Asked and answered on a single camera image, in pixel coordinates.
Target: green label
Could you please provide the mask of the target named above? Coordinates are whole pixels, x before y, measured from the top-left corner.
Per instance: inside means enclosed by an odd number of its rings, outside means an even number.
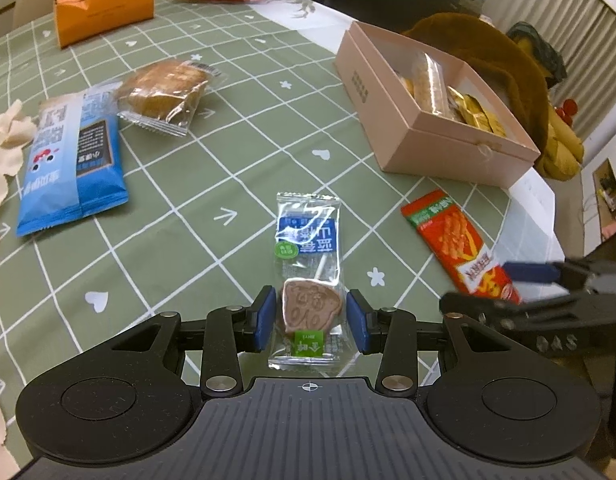
[[[419,225],[426,223],[433,216],[437,216],[441,211],[445,211],[453,203],[453,199],[444,196],[441,200],[430,204],[425,209],[421,209],[421,211],[417,211],[416,213],[410,215],[408,220],[411,221],[416,227],[419,227]]]
[[[292,258],[296,258],[297,254],[299,254],[299,247],[292,242],[281,240],[275,245],[275,256],[277,258],[281,258],[282,260],[290,260]]]
[[[293,356],[321,357],[323,355],[323,332],[299,330],[294,333]]]

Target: screw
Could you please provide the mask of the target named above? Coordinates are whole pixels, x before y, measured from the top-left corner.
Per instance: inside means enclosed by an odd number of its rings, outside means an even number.
[[[227,375],[216,375],[205,382],[205,387],[213,392],[229,392],[237,385],[237,381]]]
[[[405,392],[414,385],[412,379],[403,375],[389,375],[381,381],[383,387],[393,392]]]

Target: green checkered tablecloth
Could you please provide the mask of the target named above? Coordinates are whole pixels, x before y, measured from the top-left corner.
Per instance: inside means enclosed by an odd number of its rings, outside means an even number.
[[[314,8],[288,1],[299,20]],[[10,182],[0,207],[0,404],[6,444],[21,465],[30,456],[15,403],[34,377],[156,312],[201,319],[219,306],[248,304],[275,282],[278,191],[340,196],[345,285],[375,307],[405,308],[420,320],[440,319],[438,298],[453,285],[401,217],[405,203],[441,187],[490,246],[509,231],[497,244],[504,257],[530,246],[536,259],[546,253],[548,239],[500,189],[382,173],[334,54],[309,34],[254,6],[155,0],[155,13],[65,50],[56,46],[51,16],[0,40],[0,112],[21,99],[35,116],[48,97],[168,56],[200,59],[228,76],[203,97],[184,139],[122,124],[127,205],[17,238],[24,168]],[[522,244],[522,233],[531,242]],[[344,372],[375,376],[379,359],[353,359]],[[246,381],[273,373],[263,355],[243,354],[241,363]],[[188,355],[184,380],[198,383],[199,365],[198,352]],[[420,380],[436,375],[435,355],[422,352]]]

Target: white star print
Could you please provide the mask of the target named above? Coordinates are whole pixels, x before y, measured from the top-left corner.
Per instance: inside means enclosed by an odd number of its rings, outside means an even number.
[[[373,267],[373,270],[369,270],[368,271],[368,278],[370,278],[370,285],[371,286],[385,286],[385,282],[383,281],[383,278],[385,277],[385,272],[379,272],[379,269],[377,269],[376,267]]]

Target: blue label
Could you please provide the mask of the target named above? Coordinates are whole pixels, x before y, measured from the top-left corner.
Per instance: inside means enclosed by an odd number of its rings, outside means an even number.
[[[282,216],[277,241],[297,244],[299,254],[333,253],[337,250],[337,227],[334,218]]]

